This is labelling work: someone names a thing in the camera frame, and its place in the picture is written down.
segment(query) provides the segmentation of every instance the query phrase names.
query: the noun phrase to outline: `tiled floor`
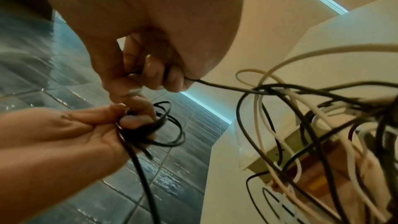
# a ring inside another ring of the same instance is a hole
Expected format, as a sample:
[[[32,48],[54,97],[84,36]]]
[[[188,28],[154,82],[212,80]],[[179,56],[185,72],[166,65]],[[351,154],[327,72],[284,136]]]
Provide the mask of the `tiled floor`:
[[[150,147],[154,160],[141,164],[166,224],[200,222],[210,151],[228,127],[182,94],[143,90],[154,102],[173,102],[171,115],[184,126],[187,142],[177,148]],[[29,107],[84,109],[109,104],[77,36],[60,20],[26,19],[0,10],[0,113]],[[167,124],[159,141],[176,137]],[[152,223],[132,163],[27,222],[28,224]]]

